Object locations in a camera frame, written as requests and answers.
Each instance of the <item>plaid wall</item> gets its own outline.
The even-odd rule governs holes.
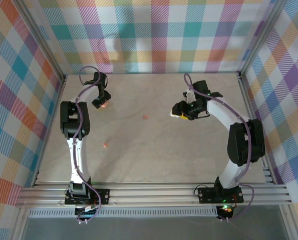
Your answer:
[[[289,0],[247,73],[267,152],[298,216],[298,0]]]
[[[64,72],[74,74],[86,65],[106,73],[235,72],[274,2],[26,0]]]
[[[32,181],[59,87],[11,0],[0,0],[0,240]]]

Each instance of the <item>vent grille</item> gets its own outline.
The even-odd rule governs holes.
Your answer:
[[[213,217],[217,215],[215,206],[197,207],[105,207],[97,217]],[[32,208],[29,218],[74,217],[74,208]]]

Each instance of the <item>white marble surface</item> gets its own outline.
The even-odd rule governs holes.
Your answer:
[[[234,73],[195,73],[191,77],[193,82],[206,80],[211,91],[220,92],[229,104],[246,114]],[[183,74],[114,74],[108,79],[107,90],[112,95],[108,106],[89,106],[87,161],[93,182],[215,181],[228,162],[228,131],[213,116],[194,121],[170,116],[171,108],[187,89]],[[80,89],[78,76],[70,75],[62,101],[69,101]],[[69,149],[60,131],[58,111],[38,181],[68,182],[70,172]],[[262,163],[254,164],[242,181],[265,182]]]

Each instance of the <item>colorful plaid pattern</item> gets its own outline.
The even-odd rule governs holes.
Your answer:
[[[32,181],[60,81],[11,0],[0,0],[0,240]]]
[[[289,0],[247,73],[269,159],[298,216],[298,0]]]
[[[26,2],[65,72],[116,74],[235,72],[275,0],[40,0],[46,25]]]

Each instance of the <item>plaid wallpaper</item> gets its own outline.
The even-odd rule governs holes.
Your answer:
[[[0,0],[0,240],[32,181],[59,87],[11,0]]]
[[[298,0],[289,0],[247,73],[266,149],[298,216]]]
[[[235,72],[274,2],[26,0],[64,72],[74,74],[86,65],[106,73]]]

